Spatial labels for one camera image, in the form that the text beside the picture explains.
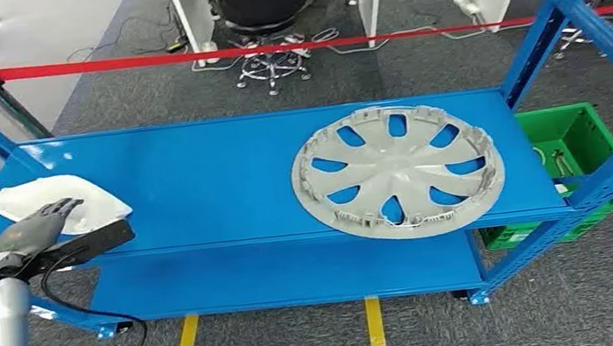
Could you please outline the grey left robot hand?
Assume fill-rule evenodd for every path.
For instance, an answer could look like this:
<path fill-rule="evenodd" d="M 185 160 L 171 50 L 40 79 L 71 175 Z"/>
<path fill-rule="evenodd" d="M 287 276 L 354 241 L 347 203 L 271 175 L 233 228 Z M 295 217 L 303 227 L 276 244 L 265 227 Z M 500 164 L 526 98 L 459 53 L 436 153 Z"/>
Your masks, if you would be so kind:
<path fill-rule="evenodd" d="M 75 198 L 60 199 L 13 223 L 0 235 L 0 253 L 11 251 L 31 256 L 51 247 L 63 230 L 67 217 L 83 202 Z"/>

